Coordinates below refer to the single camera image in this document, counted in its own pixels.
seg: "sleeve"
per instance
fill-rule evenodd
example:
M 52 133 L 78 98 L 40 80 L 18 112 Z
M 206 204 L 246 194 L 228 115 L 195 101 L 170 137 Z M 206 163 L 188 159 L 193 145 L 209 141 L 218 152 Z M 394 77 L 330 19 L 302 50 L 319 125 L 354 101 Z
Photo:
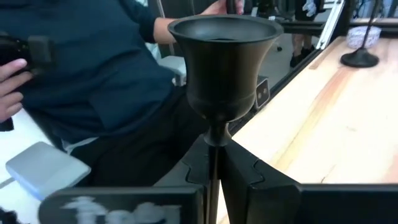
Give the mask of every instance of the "sleeve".
M 156 17 L 148 7 L 136 0 L 120 0 L 122 7 L 134 22 L 139 24 L 141 37 L 149 43 L 155 43 L 154 28 Z

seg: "lamp base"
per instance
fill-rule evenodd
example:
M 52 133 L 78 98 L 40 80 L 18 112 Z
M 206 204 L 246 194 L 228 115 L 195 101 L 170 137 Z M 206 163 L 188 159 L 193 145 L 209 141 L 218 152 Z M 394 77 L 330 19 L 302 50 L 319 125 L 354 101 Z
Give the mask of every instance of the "lamp base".
M 349 67 L 370 68 L 379 63 L 379 58 L 370 54 L 364 47 L 360 47 L 352 53 L 341 56 L 340 62 Z

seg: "white device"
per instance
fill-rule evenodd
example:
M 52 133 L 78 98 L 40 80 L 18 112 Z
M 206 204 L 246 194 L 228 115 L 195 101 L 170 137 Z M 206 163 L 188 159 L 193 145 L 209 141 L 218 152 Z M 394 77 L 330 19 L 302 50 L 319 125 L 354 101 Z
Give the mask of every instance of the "white device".
M 6 169 L 38 200 L 73 187 L 91 172 L 82 161 L 44 142 L 33 144 L 6 162 Z

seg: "white bowl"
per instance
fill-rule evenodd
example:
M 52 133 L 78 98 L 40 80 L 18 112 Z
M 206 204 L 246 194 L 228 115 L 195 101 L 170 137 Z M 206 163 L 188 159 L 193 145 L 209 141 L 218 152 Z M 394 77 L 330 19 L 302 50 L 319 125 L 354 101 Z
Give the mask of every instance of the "white bowl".
M 348 31 L 347 45 L 352 49 L 358 49 L 362 46 L 363 39 L 365 38 L 365 32 L 367 26 L 354 27 Z M 371 27 L 368 38 L 366 39 L 365 48 L 373 47 L 380 38 L 381 29 L 378 27 Z

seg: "shoe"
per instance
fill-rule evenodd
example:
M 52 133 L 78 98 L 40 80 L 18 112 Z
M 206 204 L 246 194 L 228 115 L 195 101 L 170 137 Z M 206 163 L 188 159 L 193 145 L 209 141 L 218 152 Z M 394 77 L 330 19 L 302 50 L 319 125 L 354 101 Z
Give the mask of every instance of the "shoe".
M 290 59 L 290 67 L 296 67 L 303 60 L 303 55 L 294 56 L 292 55 L 292 59 Z
M 303 55 L 303 58 L 306 58 L 314 50 L 315 50 L 315 47 L 313 45 L 311 45 L 311 48 L 309 48 L 309 49 L 303 48 L 303 49 L 301 49 L 301 55 Z

